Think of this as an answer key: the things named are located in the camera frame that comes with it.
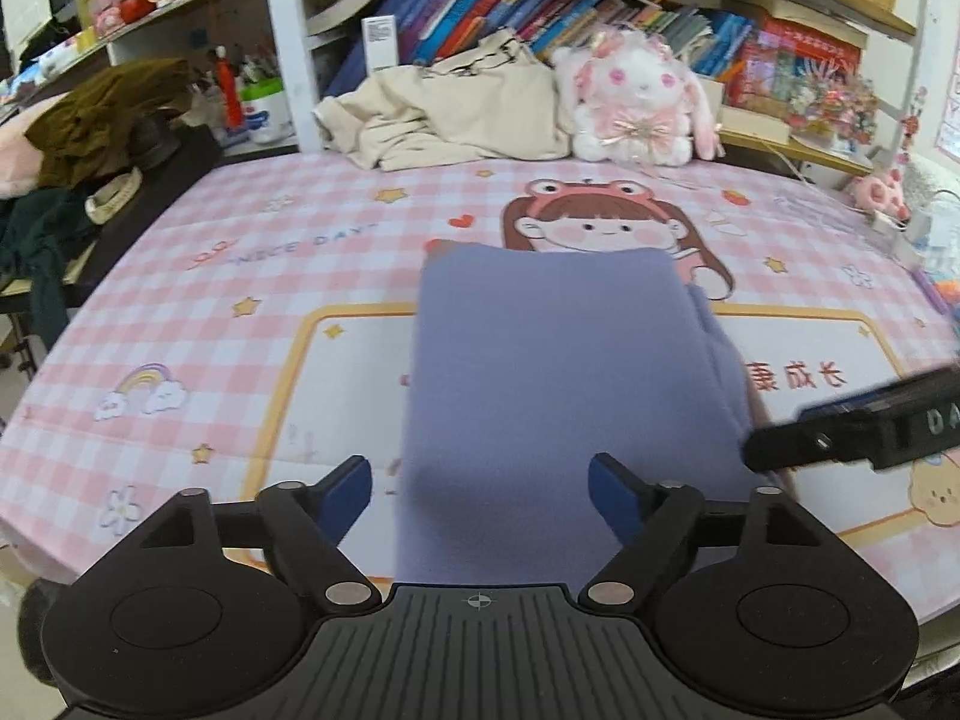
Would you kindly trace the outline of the purple and brown sweater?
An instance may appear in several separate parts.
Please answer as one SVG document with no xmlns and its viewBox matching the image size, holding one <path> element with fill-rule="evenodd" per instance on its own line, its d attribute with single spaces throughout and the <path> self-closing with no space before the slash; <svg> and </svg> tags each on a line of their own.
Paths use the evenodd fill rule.
<svg viewBox="0 0 960 720">
<path fill-rule="evenodd" d="M 652 249 L 437 245 L 421 270 L 395 575 L 582 587 L 616 552 L 587 468 L 742 500 L 765 415 L 701 289 Z"/>
</svg>

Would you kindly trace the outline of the pink checkered desk mat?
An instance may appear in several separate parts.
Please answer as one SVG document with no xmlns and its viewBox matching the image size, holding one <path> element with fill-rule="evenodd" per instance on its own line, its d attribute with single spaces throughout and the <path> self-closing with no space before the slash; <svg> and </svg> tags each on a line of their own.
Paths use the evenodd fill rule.
<svg viewBox="0 0 960 720">
<path fill-rule="evenodd" d="M 343 548 L 389 582 L 428 247 L 501 244 L 547 190 L 640 182 L 579 161 L 384 174 L 283 156 L 213 171 L 112 268 L 26 388 L 2 437 L 3 544 L 67 582 L 179 489 L 249 499 L 361 454 L 374 499 Z M 957 351 L 846 203 L 713 163 L 644 183 L 731 271 L 716 314 L 778 418 Z"/>
</svg>

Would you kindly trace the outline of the small pink plush toy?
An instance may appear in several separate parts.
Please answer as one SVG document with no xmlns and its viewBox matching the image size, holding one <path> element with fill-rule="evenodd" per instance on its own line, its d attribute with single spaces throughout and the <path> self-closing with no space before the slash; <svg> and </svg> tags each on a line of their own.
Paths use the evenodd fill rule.
<svg viewBox="0 0 960 720">
<path fill-rule="evenodd" d="M 850 193 L 857 210 L 880 213 L 897 223 L 910 219 L 911 211 L 903 192 L 903 172 L 898 167 L 854 177 Z"/>
</svg>

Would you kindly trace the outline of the colourful bead ornament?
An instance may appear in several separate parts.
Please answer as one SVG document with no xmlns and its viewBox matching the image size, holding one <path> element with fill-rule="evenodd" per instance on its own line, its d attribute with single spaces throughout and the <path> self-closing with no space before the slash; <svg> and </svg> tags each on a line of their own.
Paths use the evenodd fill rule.
<svg viewBox="0 0 960 720">
<path fill-rule="evenodd" d="M 877 132 L 878 98 L 871 83 L 802 76 L 788 103 L 791 132 L 827 149 L 856 151 Z"/>
</svg>

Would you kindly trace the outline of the cream wrist watch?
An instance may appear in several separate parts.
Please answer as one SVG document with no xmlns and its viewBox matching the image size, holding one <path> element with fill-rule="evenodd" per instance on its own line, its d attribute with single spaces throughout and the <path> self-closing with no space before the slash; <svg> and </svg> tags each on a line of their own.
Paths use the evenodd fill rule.
<svg viewBox="0 0 960 720">
<path fill-rule="evenodd" d="M 132 167 L 124 174 L 117 174 L 85 200 L 85 213 L 89 221 L 96 226 L 109 223 L 119 211 L 135 199 L 143 184 L 143 174 L 138 167 Z"/>
</svg>

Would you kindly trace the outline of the white green pen jar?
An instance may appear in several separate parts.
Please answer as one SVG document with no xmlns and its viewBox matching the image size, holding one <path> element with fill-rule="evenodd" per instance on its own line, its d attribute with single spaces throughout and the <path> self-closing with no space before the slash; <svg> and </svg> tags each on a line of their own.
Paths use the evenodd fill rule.
<svg viewBox="0 0 960 720">
<path fill-rule="evenodd" d="M 239 99 L 252 142 L 273 145 L 293 135 L 290 106 L 279 76 L 245 85 Z"/>
</svg>

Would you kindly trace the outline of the white pink plush bunny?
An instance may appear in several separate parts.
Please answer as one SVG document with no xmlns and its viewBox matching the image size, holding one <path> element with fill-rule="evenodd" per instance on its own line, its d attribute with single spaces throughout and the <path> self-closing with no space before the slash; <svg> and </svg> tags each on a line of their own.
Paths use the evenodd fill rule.
<svg viewBox="0 0 960 720">
<path fill-rule="evenodd" d="M 696 73 L 657 37 L 599 28 L 550 57 L 574 156 L 590 163 L 682 167 L 722 154 L 719 125 Z"/>
</svg>

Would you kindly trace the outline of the red tassel charm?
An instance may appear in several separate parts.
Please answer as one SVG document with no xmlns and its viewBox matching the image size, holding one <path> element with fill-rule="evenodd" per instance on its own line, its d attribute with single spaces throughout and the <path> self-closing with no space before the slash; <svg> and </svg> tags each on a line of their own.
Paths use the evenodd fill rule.
<svg viewBox="0 0 960 720">
<path fill-rule="evenodd" d="M 223 93 L 226 126 L 229 130 L 242 130 L 244 128 L 244 112 L 242 112 L 238 88 L 236 88 L 235 72 L 228 59 L 228 50 L 224 46 L 218 46 L 215 49 L 215 71 L 217 72 L 218 85 L 220 85 L 221 93 Z"/>
</svg>

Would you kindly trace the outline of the cream beige garment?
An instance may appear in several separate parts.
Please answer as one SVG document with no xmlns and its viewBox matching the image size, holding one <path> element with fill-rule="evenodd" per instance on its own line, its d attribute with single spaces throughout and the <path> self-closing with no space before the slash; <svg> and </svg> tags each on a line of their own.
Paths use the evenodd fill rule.
<svg viewBox="0 0 960 720">
<path fill-rule="evenodd" d="M 429 67 L 375 71 L 314 117 L 332 149 L 384 172 L 571 153 L 553 70 L 511 29 Z"/>
</svg>

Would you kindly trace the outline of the olive brown clothing pile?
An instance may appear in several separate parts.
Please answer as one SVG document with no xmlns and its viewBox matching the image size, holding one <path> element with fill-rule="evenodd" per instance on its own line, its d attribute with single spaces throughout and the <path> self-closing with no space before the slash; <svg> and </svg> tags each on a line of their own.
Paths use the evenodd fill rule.
<svg viewBox="0 0 960 720">
<path fill-rule="evenodd" d="M 39 188 L 73 188 L 127 163 L 132 128 L 158 110 L 190 107 L 185 59 L 145 59 L 106 68 L 80 83 L 28 127 L 43 155 Z"/>
</svg>

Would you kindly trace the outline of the white barcode box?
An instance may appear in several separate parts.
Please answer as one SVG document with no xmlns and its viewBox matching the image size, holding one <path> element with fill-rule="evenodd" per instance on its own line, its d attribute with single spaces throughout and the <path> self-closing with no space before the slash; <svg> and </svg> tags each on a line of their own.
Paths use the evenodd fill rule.
<svg viewBox="0 0 960 720">
<path fill-rule="evenodd" d="M 363 52 L 368 75 L 398 66 L 397 21 L 394 15 L 364 18 Z"/>
</svg>

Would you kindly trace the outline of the row of colourful books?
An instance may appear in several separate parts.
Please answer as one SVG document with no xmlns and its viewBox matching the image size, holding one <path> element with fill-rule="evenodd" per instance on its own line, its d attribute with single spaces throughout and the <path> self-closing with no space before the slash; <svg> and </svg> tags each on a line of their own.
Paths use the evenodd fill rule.
<svg viewBox="0 0 960 720">
<path fill-rule="evenodd" d="M 560 47 L 583 47 L 599 28 L 654 37 L 693 71 L 729 80 L 754 36 L 752 18 L 680 0 L 381 0 L 374 15 L 395 25 L 397 60 L 431 65 L 509 29 L 546 62 Z"/>
</svg>

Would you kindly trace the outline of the alphabet wall poster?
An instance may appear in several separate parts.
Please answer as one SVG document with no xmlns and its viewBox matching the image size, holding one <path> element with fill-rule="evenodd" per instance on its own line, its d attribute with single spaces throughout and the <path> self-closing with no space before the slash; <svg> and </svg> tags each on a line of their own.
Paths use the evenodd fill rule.
<svg viewBox="0 0 960 720">
<path fill-rule="evenodd" d="M 958 29 L 942 43 L 935 64 L 934 151 L 950 167 L 958 167 Z"/>
</svg>

